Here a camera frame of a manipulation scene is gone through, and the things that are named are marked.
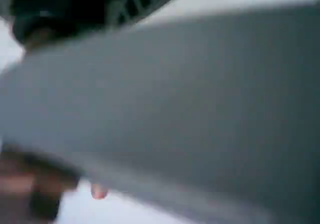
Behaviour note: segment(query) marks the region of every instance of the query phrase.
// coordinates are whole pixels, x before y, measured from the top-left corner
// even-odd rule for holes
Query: fingertip
[[[99,185],[93,184],[91,186],[91,195],[96,200],[102,200],[108,195],[108,191]]]

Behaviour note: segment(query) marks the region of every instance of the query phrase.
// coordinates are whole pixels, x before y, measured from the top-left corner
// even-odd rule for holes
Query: hand
[[[33,159],[29,153],[0,155],[0,223],[49,223],[57,216],[61,196],[75,190],[79,178]],[[93,184],[91,194],[103,199],[107,191]]]

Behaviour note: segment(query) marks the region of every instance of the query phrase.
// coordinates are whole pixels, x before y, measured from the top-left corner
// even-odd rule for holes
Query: blurry object
[[[317,224],[319,25],[306,4],[48,49],[1,77],[0,132],[194,221]]]

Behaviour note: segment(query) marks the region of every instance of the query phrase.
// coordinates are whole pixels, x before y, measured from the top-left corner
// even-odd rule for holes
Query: white background
[[[161,20],[199,14],[208,10],[219,12],[230,8],[270,6],[275,3],[297,1],[305,0],[174,0],[145,22],[158,23]],[[0,22],[0,68],[17,60],[21,53],[22,50],[10,37],[5,24]],[[114,192],[111,192],[106,200],[95,201],[91,198],[89,189],[88,183],[84,181],[77,192],[65,195],[58,219],[59,224],[191,223]]]

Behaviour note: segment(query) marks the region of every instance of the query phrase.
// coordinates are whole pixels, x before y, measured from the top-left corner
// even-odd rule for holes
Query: gray panel
[[[197,221],[319,223],[319,26],[297,7],[50,48],[0,79],[0,132]]]

